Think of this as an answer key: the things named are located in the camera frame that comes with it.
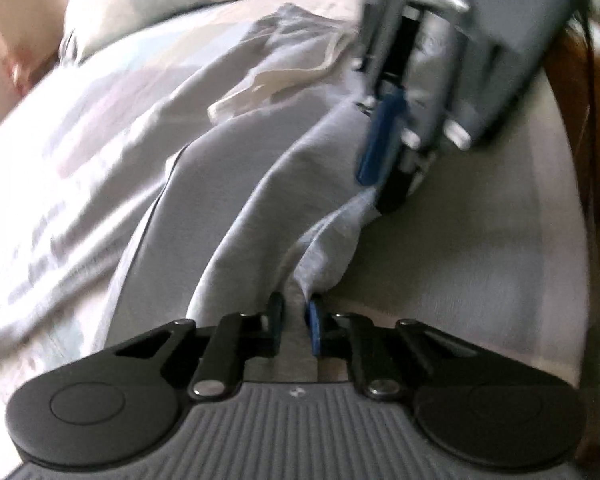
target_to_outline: bed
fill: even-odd
[[[152,222],[168,210],[175,188],[168,175],[189,133],[174,127],[161,135],[152,127],[178,124],[183,116],[165,107],[256,20],[288,3],[349,23],[360,10],[360,0],[239,0],[195,10],[78,67],[56,68],[1,124],[0,478],[20,461],[4,427],[6,401],[18,386],[190,312],[206,269],[168,283],[180,306],[134,312],[160,297],[174,275],[144,288],[147,273],[136,261],[173,265],[184,239],[174,233],[187,233]],[[366,227],[342,279],[332,277],[328,301],[377,324],[407,313],[577,384],[587,328],[586,231],[543,73],[506,130],[491,151],[440,162],[407,207]],[[520,173],[521,158],[528,171]],[[511,187],[500,193],[502,182]],[[214,247],[227,238],[227,228],[218,229]],[[155,254],[164,236],[175,240],[167,263]],[[514,312],[520,304],[526,310]]]

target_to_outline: bed sheet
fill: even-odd
[[[71,223],[86,222],[86,238],[89,229],[97,227],[94,219],[86,218],[93,182],[81,173],[90,165],[93,173],[95,159],[106,149],[111,164],[124,159],[122,144],[109,146],[112,135],[150,115],[160,100],[237,43],[255,20],[292,2],[315,14],[354,21],[359,1],[239,0],[212,6],[139,31],[80,66],[53,70],[0,126],[0,268],[23,253],[21,261],[38,264],[38,268],[13,269],[14,276],[27,284],[35,282],[40,266],[67,264],[61,261],[62,248],[50,247],[57,241],[41,239],[41,232],[59,218],[68,228],[75,227]],[[98,322],[109,278],[135,225],[162,185],[164,160],[179,147],[177,140],[165,142],[164,159],[157,163],[160,178],[154,195],[119,211],[126,228],[125,234],[113,241],[108,262],[103,262],[110,271],[74,286],[74,293],[33,323],[18,345],[0,353],[0,478],[20,461],[4,427],[6,401],[28,379],[98,348],[102,341]],[[100,157],[97,163],[106,161]],[[48,206],[59,194],[73,195],[71,203],[64,211],[50,210]],[[41,252],[55,253],[58,258],[41,259]],[[73,256],[80,259],[83,255]],[[36,283],[34,288],[38,294],[49,294],[57,286]]]

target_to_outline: mattress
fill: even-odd
[[[134,150],[138,135],[152,121],[180,120],[173,110],[164,112],[164,103],[182,97],[182,88],[230,51],[255,20],[287,2],[347,21],[355,20],[360,8],[360,0],[241,0],[179,16],[107,47],[79,67],[57,68],[0,126],[0,269],[8,270],[0,272],[0,290],[9,291],[0,296],[9,305],[5,312],[0,304],[0,478],[19,463],[4,427],[9,396],[24,381],[96,351],[107,340],[108,326],[101,320],[107,315],[110,278],[142,217],[164,189],[164,166],[173,167],[172,155],[182,143],[167,134],[157,136],[152,159],[144,160]],[[476,319],[469,322],[466,317],[445,317],[442,307],[412,311],[419,319],[576,383],[587,317],[586,241],[566,135],[544,76],[536,80],[509,127],[528,137],[530,174],[520,180],[533,182],[533,200],[538,201],[536,244],[543,254],[538,272],[544,285],[536,298],[535,317],[528,320],[538,336],[529,348],[514,350],[507,347],[506,322],[499,327],[496,318],[494,326],[487,326],[475,306],[463,305],[465,311],[475,308]],[[485,186],[494,179],[489,171],[497,169],[487,159]],[[138,164],[150,165],[155,175],[145,194],[134,187],[133,168]],[[446,267],[436,261],[456,258],[471,271],[470,251],[479,251],[480,245],[463,246],[454,240],[454,218],[445,212],[455,203],[440,202],[436,187],[448,186],[454,171],[470,174],[472,164],[480,164],[479,154],[472,161],[442,166],[427,184],[428,194],[421,193],[413,206],[363,233],[349,270],[330,293],[339,310],[362,312],[379,324],[390,324],[405,305],[432,296],[420,285],[433,275],[439,276],[440,297],[462,304],[454,297],[454,283],[445,281]],[[118,180],[102,177],[117,174]],[[497,203],[476,202],[480,190],[474,191],[459,187],[457,195],[468,200],[469,208],[498,208]],[[58,203],[58,196],[66,200]],[[116,225],[115,236],[103,237],[98,201],[111,202],[112,197],[120,200],[107,210],[106,223]],[[498,221],[507,223],[506,218]],[[442,240],[418,240],[418,229],[430,222],[438,222],[439,231],[450,234]],[[478,227],[474,226],[476,236]],[[409,232],[411,239],[400,235]],[[497,244],[497,232],[493,240]],[[410,244],[426,254],[427,241],[436,241],[430,259],[396,273],[400,255]],[[365,267],[370,259],[379,265]],[[413,286],[400,286],[408,280]],[[517,294],[522,288],[509,292]],[[484,283],[485,295],[490,290]],[[395,309],[370,308],[370,294]],[[505,300],[483,298],[482,308],[488,308],[489,301]],[[494,333],[501,333],[502,340],[490,338]]]

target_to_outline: gray fabric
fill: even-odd
[[[304,48],[310,56],[306,39],[326,30],[308,17],[302,32],[285,27],[295,12],[303,14],[287,8],[256,24],[270,35],[272,50],[238,46],[226,62],[253,63],[258,56],[284,56],[285,49],[298,56]],[[273,290],[282,290],[282,355],[250,364],[248,376],[333,376],[318,373],[309,355],[302,312],[312,292],[338,283],[360,229],[376,216],[373,190],[354,180],[368,126],[353,105],[360,86],[343,63],[328,78],[280,92],[211,129],[180,153],[113,279],[108,344],[185,314],[205,326],[229,312],[256,312]],[[533,108],[543,103],[537,94],[493,146],[440,161],[407,206],[365,229],[349,270],[329,294],[339,310],[362,311],[381,324],[417,317],[532,364],[568,368],[570,380],[577,376],[586,329],[584,227],[577,206],[564,236],[559,224],[543,223],[536,157],[543,164],[556,160],[547,151],[534,155],[530,147],[538,144],[530,136],[549,135],[545,147],[565,139],[559,118],[557,129],[533,131],[529,117],[544,113]],[[550,111],[549,118],[559,117]],[[183,109],[178,120],[186,114]],[[568,201],[576,200],[573,172],[568,179]],[[563,261],[546,244],[557,238],[570,248]],[[545,270],[552,267],[573,270],[552,271],[562,281],[547,284]],[[544,294],[561,286],[579,287],[580,296],[567,298],[560,315],[572,323],[552,333],[544,310],[551,308],[555,319],[554,305]]]

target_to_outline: ribbed gray surface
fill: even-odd
[[[133,464],[62,473],[27,464],[10,480],[525,479],[579,480],[568,465],[543,473],[472,470],[427,444],[403,409],[360,396],[350,383],[244,384],[201,404],[178,433]]]

